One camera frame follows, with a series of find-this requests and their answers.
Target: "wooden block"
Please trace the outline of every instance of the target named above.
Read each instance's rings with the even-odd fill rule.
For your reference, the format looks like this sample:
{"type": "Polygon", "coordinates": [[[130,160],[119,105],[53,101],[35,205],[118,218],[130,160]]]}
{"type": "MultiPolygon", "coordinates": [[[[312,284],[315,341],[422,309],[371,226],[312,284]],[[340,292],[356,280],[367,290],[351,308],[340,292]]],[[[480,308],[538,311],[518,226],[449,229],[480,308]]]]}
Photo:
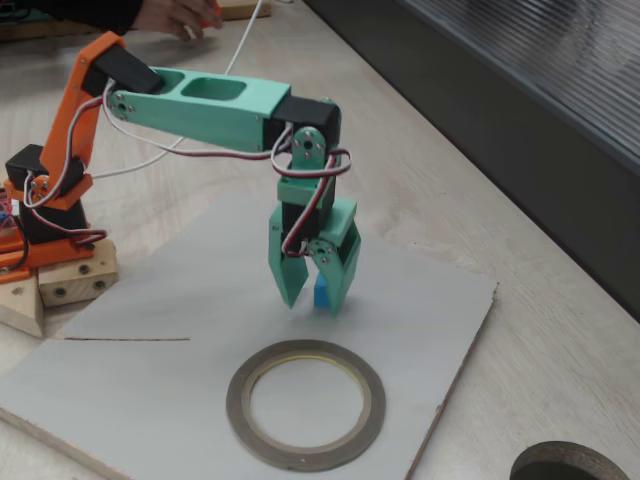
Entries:
{"type": "Polygon", "coordinates": [[[0,26],[0,42],[58,35],[79,35],[98,31],[97,28],[68,21],[59,22],[51,20],[47,22],[22,23],[18,25],[0,26]]]}
{"type": "Polygon", "coordinates": [[[35,275],[0,285],[0,322],[34,337],[44,336],[42,300],[35,275]]]}
{"type": "MultiPolygon", "coordinates": [[[[258,4],[257,0],[218,0],[222,18],[225,20],[242,20],[250,18],[258,4]]],[[[265,0],[258,13],[259,17],[271,15],[271,3],[265,0]]]]}
{"type": "Polygon", "coordinates": [[[118,281],[115,246],[111,240],[101,240],[93,258],[42,267],[38,277],[48,307],[97,298],[118,281]]]}

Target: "robotic arm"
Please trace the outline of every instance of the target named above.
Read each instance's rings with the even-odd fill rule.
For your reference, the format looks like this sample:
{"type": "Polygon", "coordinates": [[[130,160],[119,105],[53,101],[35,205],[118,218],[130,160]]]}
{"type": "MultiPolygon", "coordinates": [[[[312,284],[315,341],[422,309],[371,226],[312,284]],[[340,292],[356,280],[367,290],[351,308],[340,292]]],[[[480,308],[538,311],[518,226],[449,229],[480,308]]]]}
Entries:
{"type": "MultiPolygon", "coordinates": [[[[26,238],[30,242],[35,238],[40,246],[58,242],[57,254],[31,258],[23,267],[66,261],[73,252],[90,254],[90,243],[82,244],[86,238],[78,241],[78,234],[61,235],[65,232],[30,220],[34,214],[36,220],[55,216],[67,221],[67,232],[87,229],[84,213],[77,213],[82,211],[80,196],[92,184],[84,170],[95,135],[98,109],[94,107],[105,102],[121,121],[235,151],[216,152],[219,156],[271,159],[281,175],[279,204],[269,225],[268,259],[276,284],[284,302],[293,306],[307,280],[305,257],[310,256],[320,272],[319,282],[326,284],[331,313],[337,315],[360,251],[356,204],[335,198],[336,176],[350,168],[350,159],[343,161],[348,152],[338,148],[340,109],[329,100],[296,97],[284,83],[149,68],[123,46],[122,39],[108,33],[80,52],[47,144],[43,149],[27,147],[29,155],[23,150],[7,162],[5,188],[21,203],[26,238]],[[285,152],[291,154],[286,167],[276,161],[285,152]]],[[[3,257],[0,266],[11,261],[3,257]]]]}

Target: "finger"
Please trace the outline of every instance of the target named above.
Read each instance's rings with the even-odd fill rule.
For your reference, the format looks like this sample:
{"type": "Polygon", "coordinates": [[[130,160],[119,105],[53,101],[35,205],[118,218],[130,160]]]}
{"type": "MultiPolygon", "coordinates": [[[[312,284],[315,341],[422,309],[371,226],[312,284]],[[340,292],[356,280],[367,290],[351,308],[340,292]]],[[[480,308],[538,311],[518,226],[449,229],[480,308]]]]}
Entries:
{"type": "Polygon", "coordinates": [[[214,28],[222,28],[223,21],[216,14],[213,5],[208,0],[181,0],[181,3],[189,10],[196,12],[205,21],[207,21],[214,28]]]}
{"type": "Polygon", "coordinates": [[[171,13],[171,17],[185,27],[189,27],[196,37],[202,38],[204,36],[200,17],[198,17],[197,13],[180,4],[176,4],[171,13]]]}
{"type": "Polygon", "coordinates": [[[189,35],[189,32],[187,32],[187,30],[184,28],[184,25],[175,20],[171,20],[171,23],[169,24],[169,28],[167,29],[166,33],[175,35],[183,42],[188,42],[189,40],[191,40],[191,35],[189,35]]]}

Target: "mint green robotic arm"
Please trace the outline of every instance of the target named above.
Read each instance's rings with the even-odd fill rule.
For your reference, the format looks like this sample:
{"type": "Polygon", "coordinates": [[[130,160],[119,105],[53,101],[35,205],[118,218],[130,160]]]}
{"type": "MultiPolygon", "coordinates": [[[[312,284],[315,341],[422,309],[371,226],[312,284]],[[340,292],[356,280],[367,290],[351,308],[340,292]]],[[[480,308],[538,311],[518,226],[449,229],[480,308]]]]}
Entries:
{"type": "Polygon", "coordinates": [[[305,256],[310,256],[319,270],[316,306],[326,306],[336,316],[360,252],[356,203],[335,198],[336,177],[321,183],[322,177],[311,173],[311,178],[298,176],[323,170],[330,161],[334,168],[340,166],[341,154],[335,150],[339,108],[328,100],[294,97],[291,86],[280,82],[153,70],[163,79],[157,92],[109,94],[108,108],[117,118],[242,152],[270,151],[286,140],[282,144],[292,158],[278,182],[279,204],[269,222],[269,266],[282,299],[292,307],[308,278],[305,256]],[[319,200],[300,223],[314,196],[319,200]],[[288,249],[283,248],[285,239],[288,249]]]}

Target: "orange plastic part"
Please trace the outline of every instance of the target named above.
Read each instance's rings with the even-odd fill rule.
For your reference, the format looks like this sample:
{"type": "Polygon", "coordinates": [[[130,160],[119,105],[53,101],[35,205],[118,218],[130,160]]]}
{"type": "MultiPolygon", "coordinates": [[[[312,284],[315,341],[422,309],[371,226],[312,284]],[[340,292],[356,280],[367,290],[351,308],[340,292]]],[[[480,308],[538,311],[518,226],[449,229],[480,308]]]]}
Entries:
{"type": "MultiPolygon", "coordinates": [[[[58,183],[62,175],[65,160],[67,158],[67,135],[78,108],[91,96],[82,90],[84,79],[93,61],[114,45],[125,46],[124,40],[118,35],[108,32],[95,40],[78,54],[62,102],[53,121],[51,131],[47,138],[40,163],[49,172],[47,176],[40,176],[35,181],[33,188],[34,201],[47,195],[49,188],[58,183]]],[[[89,166],[93,151],[93,140],[98,124],[99,108],[92,108],[83,113],[78,119],[71,140],[71,155],[79,158],[89,166]]],[[[64,196],[58,196],[48,201],[45,206],[59,210],[68,210],[80,197],[93,185],[91,175],[85,174],[83,178],[64,196]]],[[[13,200],[23,201],[23,185],[13,185],[10,180],[4,183],[7,196],[13,200]]],[[[0,269],[17,264],[23,255],[22,238],[14,227],[12,231],[0,236],[0,269]]],[[[59,262],[67,262],[79,258],[93,256],[93,251],[86,247],[78,247],[75,239],[63,239],[53,242],[29,246],[29,256],[25,263],[14,271],[0,272],[0,284],[28,278],[33,269],[59,262]]]]}
{"type": "MultiPolygon", "coordinates": [[[[29,278],[31,270],[38,267],[92,256],[92,250],[85,247],[77,247],[74,240],[68,238],[38,245],[30,245],[29,257],[27,257],[24,265],[13,271],[0,272],[0,284],[29,278]]],[[[17,251],[0,254],[0,267],[15,265],[21,258],[22,248],[17,251]]]]}
{"type": "MultiPolygon", "coordinates": [[[[125,46],[124,40],[113,32],[108,32],[83,48],[78,54],[75,67],[67,82],[62,103],[53,126],[47,137],[40,163],[49,171],[49,185],[53,186],[60,179],[67,155],[67,133],[69,125],[78,107],[91,96],[82,90],[82,83],[93,61],[114,45],[125,46]]],[[[89,167],[93,139],[98,125],[99,108],[86,111],[76,124],[72,139],[72,155],[80,158],[85,167],[89,167]]]]}
{"type": "MultiPolygon", "coordinates": [[[[217,0],[213,0],[213,11],[216,12],[216,15],[222,18],[222,9],[220,8],[220,5],[218,5],[217,0]]],[[[207,28],[210,27],[211,24],[209,22],[202,22],[202,26],[207,28]]]]}

